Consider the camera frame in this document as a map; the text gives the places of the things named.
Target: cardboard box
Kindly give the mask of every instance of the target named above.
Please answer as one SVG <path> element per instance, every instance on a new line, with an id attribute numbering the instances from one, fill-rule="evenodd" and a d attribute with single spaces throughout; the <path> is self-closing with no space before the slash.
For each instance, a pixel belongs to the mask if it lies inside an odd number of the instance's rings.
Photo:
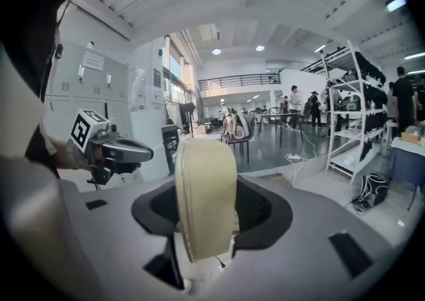
<path id="1" fill-rule="evenodd" d="M 413 144 L 419 143 L 419 135 L 417 134 L 407 134 L 406 132 L 401 133 L 401 140 Z"/>

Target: blue tablecloth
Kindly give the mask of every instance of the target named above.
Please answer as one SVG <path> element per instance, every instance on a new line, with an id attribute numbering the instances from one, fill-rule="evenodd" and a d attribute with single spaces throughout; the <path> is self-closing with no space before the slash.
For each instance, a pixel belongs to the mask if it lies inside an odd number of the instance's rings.
<path id="1" fill-rule="evenodd" d="M 425 157 L 417 153 L 392 148 L 391 179 L 425 187 Z"/>

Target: floor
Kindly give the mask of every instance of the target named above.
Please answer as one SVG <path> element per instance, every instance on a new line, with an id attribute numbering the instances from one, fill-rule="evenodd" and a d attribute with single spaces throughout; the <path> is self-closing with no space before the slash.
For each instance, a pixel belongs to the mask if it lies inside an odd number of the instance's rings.
<path id="1" fill-rule="evenodd" d="M 376 156 L 358 176 L 351 185 L 349 178 L 332 169 L 325 171 L 326 153 L 329 147 L 329 138 L 323 137 L 327 134 L 327 129 L 312 130 L 311 126 L 304 126 L 308 139 L 315 145 L 318 155 L 313 161 L 306 161 L 294 177 L 294 172 L 299 169 L 301 163 L 292 165 L 285 159 L 288 153 L 297 153 L 305 158 L 313 158 L 313 146 L 307 141 L 302 144 L 299 133 L 289 130 L 283 131 L 282 148 L 279 148 L 279 129 L 277 135 L 274 126 L 263 128 L 260 137 L 256 135 L 250 142 L 250 163 L 246 163 L 246 157 L 242 157 L 239 149 L 234 151 L 238 166 L 238 172 L 243 175 L 264 177 L 269 179 L 273 175 L 282 175 L 296 189 L 310 191 L 323 195 L 344 206 L 347 212 L 360 218 L 368 226 L 379 233 L 392 247 L 405 245 L 416 227 L 418 220 L 424 212 L 424 196 L 416 194 L 416 198 L 410 211 L 407 207 L 412 198 L 412 191 L 407 183 L 391 182 L 386 199 L 378 206 L 372 208 L 365 214 L 359 215 L 349 204 L 350 200 L 359 194 L 360 178 L 363 174 L 372 171 L 387 175 L 389 171 L 388 158 L 381 154 Z M 220 140 L 219 134 L 204 135 L 206 139 Z M 190 263 L 180 234 L 176 235 L 176 249 L 179 257 L 179 266 L 184 278 L 193 281 L 191 294 L 202 294 L 208 286 L 220 276 L 222 268 L 217 258 L 212 257 L 195 264 Z M 219 256 L 225 264 L 230 263 L 231 246 L 227 253 Z"/>

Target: metal shelving unit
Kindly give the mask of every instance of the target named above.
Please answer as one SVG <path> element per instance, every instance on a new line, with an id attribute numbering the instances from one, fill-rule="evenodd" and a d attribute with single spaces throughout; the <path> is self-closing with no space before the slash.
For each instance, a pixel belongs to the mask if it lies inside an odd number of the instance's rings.
<path id="1" fill-rule="evenodd" d="M 354 178 L 356 174 L 358 174 L 367 164 L 371 162 L 371 160 L 379 153 L 380 145 L 373 144 L 372 149 L 366 154 L 363 160 L 360 160 L 361 154 L 363 152 L 363 147 L 365 142 L 369 139 L 375 138 L 381 135 L 384 131 L 384 128 L 379 128 L 377 130 L 373 130 L 371 132 L 365 133 L 366 127 L 366 116 L 374 113 L 385 112 L 385 109 L 380 110 L 367 110 L 365 103 L 365 95 L 363 93 L 363 84 L 369 84 L 372 86 L 377 86 L 377 82 L 374 80 L 363 80 L 360 75 L 360 67 L 357 62 L 355 51 L 350 41 L 347 41 L 348 48 L 343 49 L 341 52 L 337 54 L 333 54 L 332 57 L 325 58 L 323 55 L 321 57 L 323 62 L 323 67 L 325 69 L 325 73 L 329 78 L 329 68 L 340 68 L 341 70 L 356 70 L 358 73 L 358 80 L 351 82 L 344 82 L 342 79 L 339 79 L 341 83 L 333 85 L 329 89 L 330 95 L 330 105 L 331 105 L 331 125 L 335 125 L 335 119 L 339 114 L 350 114 L 358 117 L 360 122 L 358 125 L 361 125 L 360 130 L 342 130 L 339 132 L 334 131 L 334 127 L 331 127 L 331 139 L 329 142 L 329 153 L 327 156 L 327 164 L 326 170 L 329 168 L 335 169 L 348 175 L 351 180 L 350 183 L 354 182 Z M 346 90 L 351 92 L 356 92 L 361 97 L 361 110 L 355 112 L 346 112 L 346 111 L 335 111 L 332 99 L 332 93 L 334 90 Z M 349 138 L 349 141 L 338 147 L 337 149 L 333 149 L 333 141 L 336 136 Z M 341 153 L 341 150 L 348 146 L 349 144 L 353 144 L 355 141 L 360 141 L 360 144 L 350 148 L 349 150 Z"/>

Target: yellow tape roll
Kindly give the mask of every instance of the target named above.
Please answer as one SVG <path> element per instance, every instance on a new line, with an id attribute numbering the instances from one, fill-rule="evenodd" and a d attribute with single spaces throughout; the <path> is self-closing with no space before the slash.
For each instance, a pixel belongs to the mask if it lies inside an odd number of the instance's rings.
<path id="1" fill-rule="evenodd" d="M 180 141 L 175 187 L 180 228 L 191 262 L 227 252 L 234 225 L 236 163 L 215 140 Z"/>

